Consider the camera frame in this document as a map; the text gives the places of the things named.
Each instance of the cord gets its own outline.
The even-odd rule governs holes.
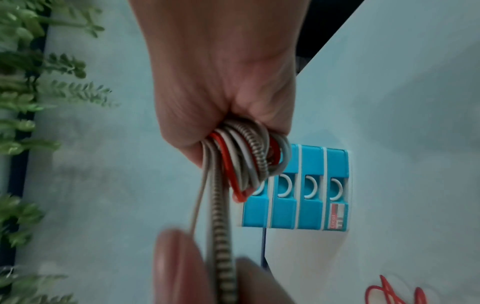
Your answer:
[[[265,186],[269,177],[285,170],[292,156],[291,146],[285,136],[269,132],[259,122],[247,118],[225,120],[201,143],[202,177],[190,233],[195,232],[209,179],[210,232],[206,264],[217,303],[234,304],[238,294],[230,231],[229,185],[238,201],[245,202],[247,190]]]
[[[387,302],[387,304],[392,304],[391,300],[393,300],[393,304],[406,304],[404,300],[402,300],[395,294],[394,289],[392,288],[390,283],[387,281],[387,279],[383,275],[380,276],[380,280],[381,280],[381,287],[372,285],[366,289],[365,304],[370,304],[369,296],[372,290],[382,291],[385,296],[385,301]],[[414,304],[427,304],[427,297],[425,296],[424,291],[420,287],[415,288],[414,297],[415,297]]]

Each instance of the sticker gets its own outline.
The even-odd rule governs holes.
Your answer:
[[[330,223],[328,228],[331,230],[343,230],[344,228],[344,204],[331,204],[330,205]]]

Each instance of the blue drawer organizer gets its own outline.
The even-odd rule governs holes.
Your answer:
[[[351,163],[345,150],[292,145],[283,174],[269,178],[237,205],[243,227],[347,231]]]

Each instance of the white table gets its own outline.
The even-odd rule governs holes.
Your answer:
[[[365,0],[298,76],[291,141],[353,162],[349,233],[267,233],[298,304],[363,303],[380,274],[480,302],[479,29],[477,0]]]

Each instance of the hand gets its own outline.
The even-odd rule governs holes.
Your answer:
[[[250,260],[237,260],[236,269],[239,304],[294,304],[273,276]],[[192,238],[179,230],[157,239],[153,287],[155,304],[215,303],[202,256]]]
[[[160,130],[198,166],[228,113],[290,131],[308,0],[130,0],[150,54]]]

